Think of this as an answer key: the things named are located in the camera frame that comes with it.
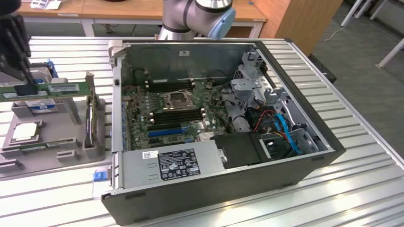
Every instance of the white label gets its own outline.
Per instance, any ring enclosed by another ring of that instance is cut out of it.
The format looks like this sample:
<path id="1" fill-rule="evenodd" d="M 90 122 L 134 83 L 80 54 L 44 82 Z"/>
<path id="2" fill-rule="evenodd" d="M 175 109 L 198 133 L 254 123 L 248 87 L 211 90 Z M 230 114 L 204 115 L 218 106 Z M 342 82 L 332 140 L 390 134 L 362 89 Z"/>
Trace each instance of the white label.
<path id="1" fill-rule="evenodd" d="M 39 147 L 34 147 L 34 148 L 24 148 L 24 149 L 20 149 L 20 151 L 32 151 L 32 150 L 44 150 L 47 149 L 46 146 L 39 146 Z"/>
<path id="2" fill-rule="evenodd" d="M 4 98 L 18 98 L 18 97 L 35 97 L 35 96 L 47 96 L 48 93 L 46 91 L 39 91 L 36 95 L 19 96 L 16 92 L 3 93 Z"/>
<path id="3" fill-rule="evenodd" d="M 179 55 L 180 55 L 180 56 L 190 56 L 190 51 L 180 51 L 180 52 L 179 52 Z"/>
<path id="4" fill-rule="evenodd" d="M 34 106 L 44 106 L 44 109 L 47 108 L 47 105 L 55 105 L 54 99 L 40 99 L 35 101 L 26 101 L 27 106 L 34 107 Z"/>
<path id="5" fill-rule="evenodd" d="M 47 143 L 47 146 L 48 146 L 48 148 L 58 147 L 59 146 L 59 142 Z"/>
<path id="6" fill-rule="evenodd" d="M 199 170 L 199 167 L 194 167 L 194 168 L 190 169 L 190 172 L 198 171 L 198 170 Z"/>
<path id="7" fill-rule="evenodd" d="M 59 13 L 58 16 L 63 16 L 63 17 L 78 17 L 79 14 L 75 14 L 75 13 Z"/>
<path id="8" fill-rule="evenodd" d="M 50 92 L 80 91 L 79 84 L 48 85 Z"/>
<path id="9" fill-rule="evenodd" d="M 158 154 L 159 154 L 159 151 L 158 151 L 158 150 L 146 151 L 146 152 L 143 153 L 143 159 L 155 158 L 155 157 L 158 157 Z"/>
<path id="10" fill-rule="evenodd" d="M 167 79 L 155 79 L 154 83 L 166 83 L 168 80 Z"/>

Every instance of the cpu socket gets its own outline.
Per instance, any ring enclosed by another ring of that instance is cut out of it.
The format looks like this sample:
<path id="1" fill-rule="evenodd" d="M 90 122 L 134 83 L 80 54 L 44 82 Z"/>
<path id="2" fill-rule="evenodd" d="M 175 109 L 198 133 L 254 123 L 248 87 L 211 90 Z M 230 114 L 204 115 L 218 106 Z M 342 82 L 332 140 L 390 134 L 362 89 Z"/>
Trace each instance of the cpu socket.
<path id="1" fill-rule="evenodd" d="M 192 109 L 194 103 L 191 100 L 192 93 L 190 91 L 184 92 L 170 92 L 163 94 L 166 108 L 164 110 L 184 110 Z"/>

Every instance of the gray robot arm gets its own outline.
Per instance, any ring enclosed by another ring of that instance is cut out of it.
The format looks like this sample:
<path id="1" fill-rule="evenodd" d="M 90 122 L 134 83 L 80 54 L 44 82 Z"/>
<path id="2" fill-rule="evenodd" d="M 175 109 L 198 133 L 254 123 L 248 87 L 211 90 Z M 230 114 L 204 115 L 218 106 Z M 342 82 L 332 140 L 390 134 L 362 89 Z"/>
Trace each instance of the gray robot arm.
<path id="1" fill-rule="evenodd" d="M 190 40 L 195 32 L 222 39 L 235 21 L 232 0 L 164 0 L 159 40 Z"/>

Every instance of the barcode sticker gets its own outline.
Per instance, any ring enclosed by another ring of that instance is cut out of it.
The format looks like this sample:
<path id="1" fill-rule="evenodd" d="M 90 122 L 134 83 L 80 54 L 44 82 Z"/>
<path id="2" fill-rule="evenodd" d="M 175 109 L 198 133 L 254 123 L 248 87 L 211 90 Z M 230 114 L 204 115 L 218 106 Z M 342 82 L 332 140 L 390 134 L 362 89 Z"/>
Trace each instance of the barcode sticker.
<path id="1" fill-rule="evenodd" d="M 19 96 L 16 92 L 3 93 L 4 98 L 19 98 L 19 97 L 35 97 L 35 96 L 47 96 L 48 93 L 46 91 L 39 91 L 36 95 Z"/>
<path id="2" fill-rule="evenodd" d="M 146 151 L 143 153 L 143 159 L 155 158 L 155 157 L 158 157 L 158 154 L 159 154 L 158 150 Z"/>
<path id="3" fill-rule="evenodd" d="M 75 13 L 59 13 L 58 16 L 63 16 L 63 17 L 78 17 L 79 14 L 75 14 Z"/>
<path id="4" fill-rule="evenodd" d="M 27 106 L 34 107 L 34 106 L 48 106 L 48 105 L 55 105 L 54 99 L 40 99 L 35 101 L 26 101 Z"/>
<path id="5" fill-rule="evenodd" d="M 48 85 L 50 92 L 80 91 L 79 84 Z"/>

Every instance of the motherboard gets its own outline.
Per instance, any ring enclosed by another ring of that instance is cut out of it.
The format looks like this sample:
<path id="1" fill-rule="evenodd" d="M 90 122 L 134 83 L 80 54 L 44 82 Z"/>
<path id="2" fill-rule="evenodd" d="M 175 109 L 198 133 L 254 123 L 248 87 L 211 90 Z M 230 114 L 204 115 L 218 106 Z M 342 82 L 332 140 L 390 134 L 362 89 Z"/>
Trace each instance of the motherboard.
<path id="1" fill-rule="evenodd" d="M 231 133 L 222 88 L 212 79 L 123 86 L 124 149 L 191 143 Z"/>

